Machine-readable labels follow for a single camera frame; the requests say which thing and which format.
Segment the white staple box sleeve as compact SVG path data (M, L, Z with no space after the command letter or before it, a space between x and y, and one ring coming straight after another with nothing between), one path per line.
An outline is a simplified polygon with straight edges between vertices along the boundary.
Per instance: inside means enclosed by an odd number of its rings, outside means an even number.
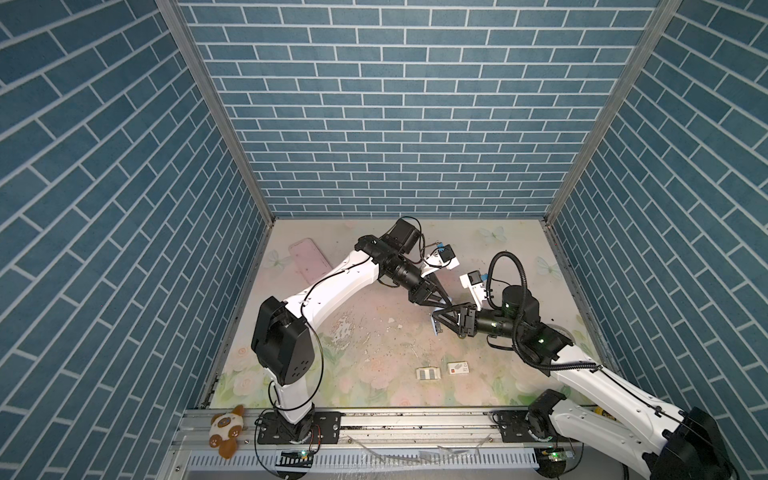
M450 375L466 375L470 373L467 361L448 362L447 371Z

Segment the staple box tray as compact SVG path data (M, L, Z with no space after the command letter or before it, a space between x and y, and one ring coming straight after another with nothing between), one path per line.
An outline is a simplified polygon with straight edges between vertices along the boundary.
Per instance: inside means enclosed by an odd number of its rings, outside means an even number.
M441 371L438 367L420 367L416 369L416 378L420 381L440 380Z

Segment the light blue stapler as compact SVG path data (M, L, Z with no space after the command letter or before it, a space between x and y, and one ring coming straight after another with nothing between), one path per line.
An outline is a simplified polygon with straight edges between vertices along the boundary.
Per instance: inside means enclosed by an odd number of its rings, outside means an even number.
M442 332L441 324L434 317L431 317L431 322L434 334L439 335Z

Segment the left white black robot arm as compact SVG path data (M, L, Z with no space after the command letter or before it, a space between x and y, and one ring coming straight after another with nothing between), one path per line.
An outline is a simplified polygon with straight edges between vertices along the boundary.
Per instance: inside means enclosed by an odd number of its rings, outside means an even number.
M322 354L317 328L360 290L386 277L408 294L408 301L427 307L448 307L450 297L436 272L459 261L452 247L439 243L424 254L421 224L413 217L398 219L380 236L361 236L351 253L329 273L284 300L273 296L260 305L251 350L270 378L268 399L282 425L300 438L312 425L316 389L305 375L316 354Z

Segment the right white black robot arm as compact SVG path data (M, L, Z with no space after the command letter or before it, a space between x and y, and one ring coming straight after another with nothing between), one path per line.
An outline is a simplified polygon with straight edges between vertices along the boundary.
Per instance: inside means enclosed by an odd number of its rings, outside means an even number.
M473 299L445 304L432 318L457 336L508 338L510 351L553 380L593 401L596 413L547 390L528 407L529 433L540 442L577 440L624 464L645 479L737 479L714 418L693 407L683 410L645 392L591 358L566 333L542 321L539 301L530 292L521 261L502 251L520 276L517 285L492 299L494 277L472 271L461 278Z

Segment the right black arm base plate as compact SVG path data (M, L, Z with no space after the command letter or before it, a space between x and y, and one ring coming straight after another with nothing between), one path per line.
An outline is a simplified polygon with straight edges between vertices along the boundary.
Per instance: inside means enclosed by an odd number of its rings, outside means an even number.
M489 416L503 443L539 442L531 433L529 412L523 409L493 410Z

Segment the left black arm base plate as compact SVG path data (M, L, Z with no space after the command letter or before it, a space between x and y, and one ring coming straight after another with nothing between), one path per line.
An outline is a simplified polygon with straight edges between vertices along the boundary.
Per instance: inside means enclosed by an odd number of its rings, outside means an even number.
M342 413L339 411L311 410L292 424L280 412L265 410L259 416L259 433L257 441L260 445L288 445L307 443L309 437L320 445L337 444L341 430Z

